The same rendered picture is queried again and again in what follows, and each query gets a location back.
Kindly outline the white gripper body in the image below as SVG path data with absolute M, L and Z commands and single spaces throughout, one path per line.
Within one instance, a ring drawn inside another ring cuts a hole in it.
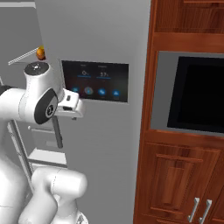
M 56 116 L 65 116 L 65 117 L 72 117 L 72 118 L 82 118 L 86 112 L 85 104 L 82 100 L 78 100 L 78 103 L 75 108 L 62 106 L 58 107 L 55 115 Z

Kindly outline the grey freezer bin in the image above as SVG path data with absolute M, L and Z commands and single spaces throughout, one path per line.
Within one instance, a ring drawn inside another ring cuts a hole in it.
M 29 126 L 28 130 L 32 133 L 34 143 L 38 148 L 58 147 L 55 133 L 52 130 L 33 128 L 32 126 Z

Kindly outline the white freezer shelf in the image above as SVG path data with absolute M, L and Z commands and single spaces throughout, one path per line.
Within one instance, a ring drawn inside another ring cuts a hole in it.
M 67 168 L 66 154 L 63 152 L 40 150 L 35 148 L 28 156 L 28 161 L 35 165 L 49 165 Z

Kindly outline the orange peach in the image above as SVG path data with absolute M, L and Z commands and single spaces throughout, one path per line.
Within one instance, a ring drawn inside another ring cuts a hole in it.
M 42 49 L 42 48 L 39 48 L 37 51 L 36 51 L 36 56 L 39 60 L 44 60 L 46 58 L 45 56 L 45 50 Z

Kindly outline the grey freezer door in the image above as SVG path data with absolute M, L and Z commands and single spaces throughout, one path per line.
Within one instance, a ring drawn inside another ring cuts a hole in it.
M 33 172 L 33 169 L 30 166 L 30 163 L 29 163 L 29 160 L 28 160 L 28 157 L 27 157 L 27 154 L 26 154 L 25 146 L 24 146 L 22 137 L 20 135 L 18 125 L 17 125 L 16 121 L 15 120 L 10 120 L 8 122 L 7 128 L 8 128 L 8 131 L 10 133 L 12 142 L 15 146 L 18 158 L 20 160 L 20 163 L 23 167 L 25 176 L 28 179 L 28 183 L 29 183 L 29 186 L 31 188 L 31 191 L 33 191 L 33 188 L 32 188 L 32 172 Z

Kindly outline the grey freezer interior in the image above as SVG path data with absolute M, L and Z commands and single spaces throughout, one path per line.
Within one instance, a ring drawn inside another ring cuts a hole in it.
M 12 1 L 3 8 L 0 3 L 0 88 L 25 86 L 22 68 L 8 67 L 8 60 L 40 41 L 35 10 L 17 5 L 17 1 Z M 8 122 L 15 119 L 4 119 L 2 111 L 0 97 L 0 224 L 18 224 L 30 186 L 7 128 Z M 15 121 L 18 129 L 25 125 Z

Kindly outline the grey fridge door with screen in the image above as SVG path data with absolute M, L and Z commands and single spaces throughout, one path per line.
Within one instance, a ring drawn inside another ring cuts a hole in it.
M 45 55 L 129 67 L 125 103 L 86 100 L 86 114 L 59 119 L 67 166 L 86 175 L 78 208 L 89 224 L 133 224 L 151 0 L 35 0 Z

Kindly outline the wooden panelled cabinet door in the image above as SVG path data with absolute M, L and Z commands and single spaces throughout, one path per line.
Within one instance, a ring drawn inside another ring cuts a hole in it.
M 147 143 L 140 181 L 141 215 L 186 222 L 207 189 L 220 152 Z
M 224 165 L 215 173 L 207 198 L 212 205 L 205 224 L 224 224 Z

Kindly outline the built-in black oven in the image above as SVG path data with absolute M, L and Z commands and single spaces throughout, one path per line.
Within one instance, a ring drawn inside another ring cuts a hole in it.
M 160 52 L 150 127 L 224 137 L 224 54 Z

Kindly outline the tall wooden cabinet frame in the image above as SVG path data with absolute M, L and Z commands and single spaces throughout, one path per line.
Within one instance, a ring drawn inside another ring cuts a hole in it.
M 221 0 L 186 0 L 188 2 L 220 2 Z M 151 114 L 154 99 L 154 88 L 160 52 L 183 53 L 220 53 L 224 54 L 224 34 L 215 33 L 180 33 L 156 32 L 158 0 L 151 0 L 149 40 L 147 49 L 146 72 L 143 89 L 143 113 L 136 175 L 136 197 L 133 224 L 200 224 L 199 218 L 206 209 L 207 195 L 214 180 L 215 173 L 224 165 L 224 136 L 208 136 L 168 130 L 152 129 Z M 213 174 L 206 187 L 204 196 L 199 199 L 197 211 L 192 223 L 158 218 L 156 216 L 141 215 L 140 181 L 143 164 L 144 146 L 146 144 L 164 144 L 186 148 L 214 149 L 220 152 Z

